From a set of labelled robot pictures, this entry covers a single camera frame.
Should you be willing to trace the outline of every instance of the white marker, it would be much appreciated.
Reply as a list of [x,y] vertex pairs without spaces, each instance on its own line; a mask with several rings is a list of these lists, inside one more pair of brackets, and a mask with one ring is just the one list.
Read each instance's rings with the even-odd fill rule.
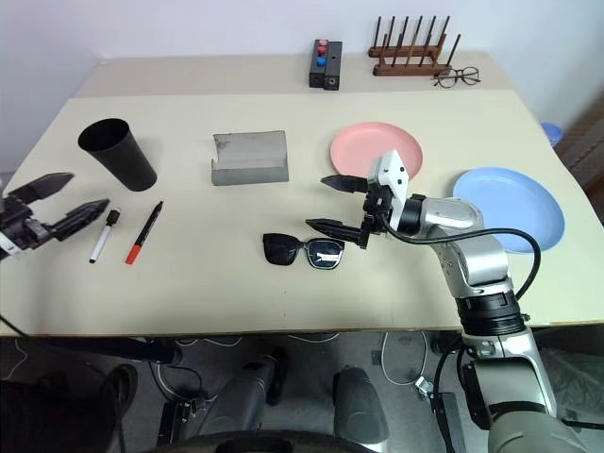
[[101,250],[103,250],[103,245],[105,245],[105,241],[111,232],[111,226],[115,225],[117,219],[120,218],[120,210],[111,210],[109,215],[107,216],[107,224],[101,231],[101,235],[98,237],[98,241],[94,246],[94,250],[92,251],[91,258],[88,260],[90,263],[95,263],[98,260],[98,256],[101,254]]

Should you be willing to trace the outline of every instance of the sunglasses lens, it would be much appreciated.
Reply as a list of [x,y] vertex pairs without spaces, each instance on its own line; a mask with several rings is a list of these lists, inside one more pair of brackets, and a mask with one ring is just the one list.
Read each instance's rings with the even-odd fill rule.
[[342,259],[344,245],[330,240],[310,241],[308,243],[309,261],[318,269],[333,269]]
[[298,253],[298,240],[287,234],[270,233],[262,236],[264,257],[271,264],[289,266]]

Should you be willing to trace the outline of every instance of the wooden stand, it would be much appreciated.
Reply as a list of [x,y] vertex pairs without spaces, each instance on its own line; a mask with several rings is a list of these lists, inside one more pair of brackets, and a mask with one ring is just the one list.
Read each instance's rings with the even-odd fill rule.
[[[455,44],[453,45],[453,49],[451,50],[451,54],[445,64],[439,63],[438,58],[443,51],[443,46],[445,44],[446,39],[446,26],[449,21],[449,17],[446,18],[445,25],[443,27],[443,31],[441,32],[441,36],[436,43],[436,45],[430,45],[430,40],[432,37],[432,28],[434,27],[434,23],[436,21],[436,16],[432,18],[429,30],[428,37],[424,45],[415,45],[417,41],[417,37],[422,24],[422,17],[419,18],[417,23],[417,28],[415,29],[415,33],[412,36],[411,45],[402,45],[402,42],[405,38],[405,31],[407,30],[407,24],[409,21],[409,16],[405,18],[405,24],[403,26],[403,32],[398,35],[398,42],[396,46],[390,46],[391,37],[393,34],[395,17],[393,16],[392,21],[390,23],[390,30],[388,34],[384,35],[383,43],[381,46],[378,46],[378,35],[379,35],[379,25],[381,23],[381,17],[377,19],[377,29],[376,36],[374,38],[374,45],[369,48],[367,54],[369,57],[374,59],[379,59],[377,64],[374,66],[374,76],[436,76],[442,71],[451,69],[451,59],[453,58],[453,54],[455,53],[455,49],[457,48],[457,44],[460,40],[461,35],[458,35],[455,40]],[[419,62],[411,63],[411,59],[420,58]]]

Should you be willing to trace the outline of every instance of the gray floor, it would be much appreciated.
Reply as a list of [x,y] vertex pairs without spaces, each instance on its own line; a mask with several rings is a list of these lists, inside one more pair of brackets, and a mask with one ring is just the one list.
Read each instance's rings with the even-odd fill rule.
[[[382,401],[391,431],[391,451],[444,452],[428,403],[420,400],[412,387],[390,384],[383,377],[379,366],[372,364],[371,351],[380,349],[381,338],[379,332],[342,333],[339,338],[329,343],[307,344],[285,335],[246,336],[236,347],[221,347],[198,341],[183,348],[182,365],[198,370],[204,379],[204,387],[210,394],[215,394],[244,363],[253,359],[259,352],[269,351],[274,345],[281,345],[291,358],[290,373],[281,404],[266,407],[262,427],[319,432],[330,432],[333,420],[333,374],[347,364],[358,365],[367,372]],[[50,357],[47,352],[27,341],[20,340],[20,345],[28,351],[31,359],[13,375],[15,380],[34,381],[37,376],[53,369],[71,370],[75,373],[74,376],[81,375],[81,370],[74,368],[73,363],[62,356]],[[422,354],[423,343],[418,332],[391,334],[385,358],[391,377],[396,380],[412,378],[418,371]],[[104,371],[124,362],[105,356],[78,356],[83,360],[90,360]],[[21,355],[14,349],[14,342],[3,340],[0,360],[2,377],[6,376],[10,367],[20,358]],[[428,354],[426,376],[433,377],[437,360],[437,356],[431,352]],[[126,451],[134,453],[155,445],[164,400],[151,378],[148,365],[129,362],[139,371],[137,396],[124,420]],[[191,374],[186,372],[166,369],[164,376],[181,390],[194,389],[196,385]],[[84,380],[77,379],[73,382],[83,394],[97,385],[97,382]],[[463,393],[457,383],[454,361],[451,359],[445,368],[443,391],[454,392],[457,396],[467,451],[485,452],[487,435],[476,428],[469,419]],[[190,426],[191,432],[197,430],[202,419],[203,413],[200,413]],[[584,430],[580,436],[592,451],[601,451],[601,446],[604,445],[604,435],[601,431]],[[118,448],[113,445],[109,451],[117,452]]]

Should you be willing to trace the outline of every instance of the black plastic cup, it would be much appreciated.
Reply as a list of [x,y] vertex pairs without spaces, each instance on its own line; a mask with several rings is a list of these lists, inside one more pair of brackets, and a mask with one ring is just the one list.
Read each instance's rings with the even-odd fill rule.
[[146,191],[158,180],[124,120],[108,118],[86,127],[77,144],[131,191]]

